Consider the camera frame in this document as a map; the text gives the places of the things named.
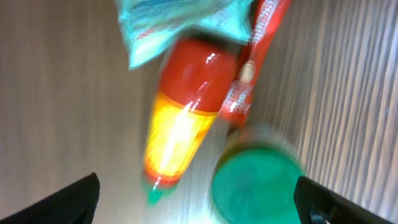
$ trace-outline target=red sauce packet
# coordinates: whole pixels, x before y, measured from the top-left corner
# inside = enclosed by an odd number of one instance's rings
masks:
[[[259,1],[251,42],[239,57],[239,77],[233,82],[220,109],[220,116],[236,126],[243,126],[246,122],[261,65],[289,4],[290,0]]]

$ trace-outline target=bottle label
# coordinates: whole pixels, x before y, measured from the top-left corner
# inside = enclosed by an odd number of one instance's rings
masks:
[[[145,166],[161,176],[180,176],[189,166],[217,113],[195,110],[197,102],[181,105],[164,93],[156,96],[145,155]]]

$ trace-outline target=teal plastic bag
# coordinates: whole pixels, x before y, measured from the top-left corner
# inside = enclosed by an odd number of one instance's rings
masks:
[[[198,11],[201,10],[201,13],[192,13],[191,16],[187,12],[194,11],[197,3],[202,3],[202,1],[119,0],[119,24],[124,43],[129,51],[130,70],[134,70],[164,52],[187,27],[198,27],[230,39],[247,42],[251,36],[251,28],[246,19],[246,13],[251,1],[203,1],[207,2],[207,7],[213,6],[213,8],[204,10],[205,7],[198,6]],[[183,19],[176,18],[176,15],[184,15],[184,17]]]
[[[240,42],[249,42],[252,30],[248,9],[252,0],[233,1],[215,15],[208,16],[195,25],[203,30]]]

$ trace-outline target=green lid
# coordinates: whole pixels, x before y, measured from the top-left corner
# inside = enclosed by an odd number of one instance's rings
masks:
[[[174,192],[177,184],[164,187],[157,183],[149,182],[145,178],[141,178],[141,187],[147,194],[147,205],[153,207],[163,196],[168,196]]]
[[[213,202],[233,224],[300,223],[293,194],[301,175],[298,162],[278,150],[245,150],[216,171]]]

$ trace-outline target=wooden surface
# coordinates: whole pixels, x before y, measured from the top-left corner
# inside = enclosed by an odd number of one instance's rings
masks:
[[[250,123],[296,146],[308,175],[398,222],[398,2],[294,0]],[[217,120],[172,195],[140,174],[161,57],[127,70],[114,3],[0,1],[0,218],[96,172],[94,223],[213,223]]]

